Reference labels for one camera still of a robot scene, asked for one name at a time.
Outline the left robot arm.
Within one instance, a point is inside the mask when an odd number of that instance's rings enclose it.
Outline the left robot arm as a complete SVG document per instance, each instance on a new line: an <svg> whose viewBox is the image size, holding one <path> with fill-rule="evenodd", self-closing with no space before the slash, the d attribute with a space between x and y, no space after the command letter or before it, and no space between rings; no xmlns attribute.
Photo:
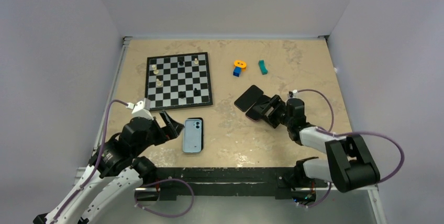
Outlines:
<svg viewBox="0 0 444 224"><path fill-rule="evenodd" d="M97 223L118 198L157 179L156 166L141 153L152 145L177 138L184 125L166 111L160 127L154 117L133 117L93 154L88 166L68 196L49 213L39 214L34 223Z"/></svg>

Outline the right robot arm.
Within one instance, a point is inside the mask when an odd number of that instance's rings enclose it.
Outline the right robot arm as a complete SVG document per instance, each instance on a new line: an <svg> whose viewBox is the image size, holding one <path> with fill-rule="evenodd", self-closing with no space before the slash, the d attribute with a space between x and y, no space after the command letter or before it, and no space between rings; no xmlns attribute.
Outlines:
<svg viewBox="0 0 444 224"><path fill-rule="evenodd" d="M314 179L331 182L342 193L376 184L380 171L359 133L339 136L326 132L307 121L305 103L299 98L284 102L280 96L257 102L251 107L258 119L277 128L286 127L289 138L296 144L315 149L326 155L296 162L290 182L306 186Z"/></svg>

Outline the black smartphone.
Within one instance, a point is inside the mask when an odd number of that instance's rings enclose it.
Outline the black smartphone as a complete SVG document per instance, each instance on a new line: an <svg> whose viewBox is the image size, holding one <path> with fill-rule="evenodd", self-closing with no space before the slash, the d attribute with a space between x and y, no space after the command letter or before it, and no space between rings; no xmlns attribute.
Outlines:
<svg viewBox="0 0 444 224"><path fill-rule="evenodd" d="M239 98L234 105L242 112L246 112L252 105L264 94L264 91L256 85L251 85Z"/></svg>

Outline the phone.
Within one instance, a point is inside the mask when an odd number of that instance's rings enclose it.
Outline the phone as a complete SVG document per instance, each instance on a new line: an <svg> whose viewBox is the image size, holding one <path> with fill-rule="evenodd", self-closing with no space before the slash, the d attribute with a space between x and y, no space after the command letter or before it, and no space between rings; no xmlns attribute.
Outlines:
<svg viewBox="0 0 444 224"><path fill-rule="evenodd" d="M258 112L258 110L255 109L256 106L259 106L265 102L267 102L270 98L266 95L262 95L253 105L251 108L248 109L248 111L245 113L246 117L250 120L257 122L261 119L261 114Z"/></svg>

